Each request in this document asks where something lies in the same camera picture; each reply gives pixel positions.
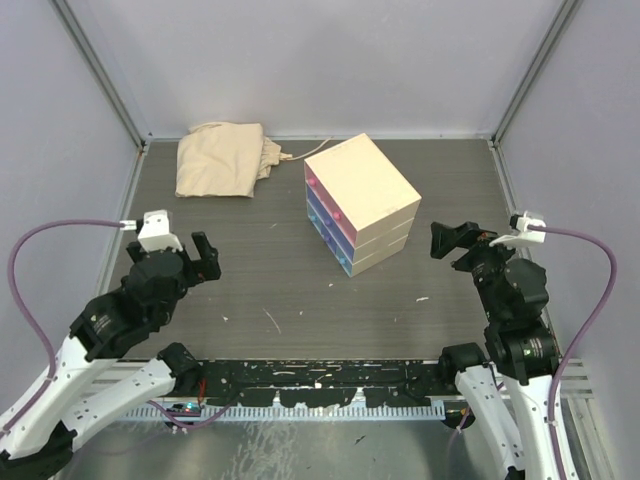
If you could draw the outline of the pastel mini drawer chest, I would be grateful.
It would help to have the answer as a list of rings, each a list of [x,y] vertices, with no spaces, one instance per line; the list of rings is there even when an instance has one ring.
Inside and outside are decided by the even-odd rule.
[[[304,160],[307,216],[354,277],[404,249],[421,195],[360,134]]]

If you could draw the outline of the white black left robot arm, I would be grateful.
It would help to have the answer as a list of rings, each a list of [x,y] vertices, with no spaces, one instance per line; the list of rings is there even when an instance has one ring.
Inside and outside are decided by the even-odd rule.
[[[121,415],[156,397],[188,396],[200,384],[201,366],[174,342],[129,377],[86,397],[86,389],[131,348],[167,325],[189,289],[221,276],[218,251],[203,232],[191,235],[199,257],[170,247],[127,251],[133,264],[120,287],[91,300],[71,324],[45,373],[46,391],[30,404],[22,398],[1,427],[1,476],[48,479],[92,437]]]

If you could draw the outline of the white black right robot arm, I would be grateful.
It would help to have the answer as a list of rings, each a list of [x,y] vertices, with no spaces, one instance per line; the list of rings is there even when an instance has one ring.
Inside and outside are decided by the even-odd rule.
[[[447,392],[463,395],[501,479],[579,476],[554,380],[560,356],[542,319],[549,301],[546,271],[516,255],[544,242],[544,226],[528,215],[513,216],[508,235],[474,222],[431,225],[431,257],[464,250],[452,267],[471,275],[488,321],[483,347],[443,349],[438,379]]]

